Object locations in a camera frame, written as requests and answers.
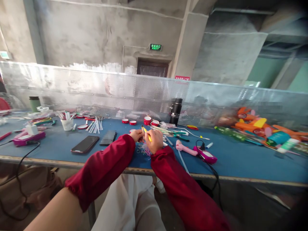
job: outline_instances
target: red sleeve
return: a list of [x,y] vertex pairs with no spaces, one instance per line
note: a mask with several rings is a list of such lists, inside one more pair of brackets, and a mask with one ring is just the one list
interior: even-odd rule
[[172,148],[152,155],[151,166],[186,230],[230,230],[223,212],[177,162]]
[[122,174],[135,146],[130,135],[122,135],[105,150],[91,155],[83,168],[66,180],[65,186],[78,197],[83,212]]

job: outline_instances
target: green exit sign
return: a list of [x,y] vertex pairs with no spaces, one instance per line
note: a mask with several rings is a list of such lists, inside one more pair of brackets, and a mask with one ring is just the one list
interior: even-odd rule
[[159,44],[150,44],[150,50],[161,51],[162,45]]

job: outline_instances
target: yellow pen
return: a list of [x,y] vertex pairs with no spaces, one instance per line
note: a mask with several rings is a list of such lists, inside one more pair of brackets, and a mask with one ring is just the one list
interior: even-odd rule
[[[143,125],[141,125],[141,127],[143,128],[144,133],[147,133],[147,130],[145,129],[145,127]],[[152,142],[151,136],[149,134],[148,134],[148,137],[149,137],[149,141]]]

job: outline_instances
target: smartphone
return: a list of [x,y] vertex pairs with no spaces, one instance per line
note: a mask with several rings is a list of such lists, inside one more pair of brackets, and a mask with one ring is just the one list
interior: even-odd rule
[[71,149],[71,152],[88,153],[93,146],[99,141],[98,136],[87,136],[83,141]]
[[109,130],[99,143],[100,146],[108,146],[116,139],[116,131]]

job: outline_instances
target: perforated metal screen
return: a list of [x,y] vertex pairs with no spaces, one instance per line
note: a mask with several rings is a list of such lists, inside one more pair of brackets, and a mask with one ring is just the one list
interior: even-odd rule
[[5,61],[0,62],[0,72],[6,98],[17,108],[29,108],[29,96],[39,96],[54,110],[76,108],[137,120],[150,115],[169,121],[173,99],[183,98],[182,123],[214,125],[247,106],[276,124],[308,124],[308,94],[303,93]]

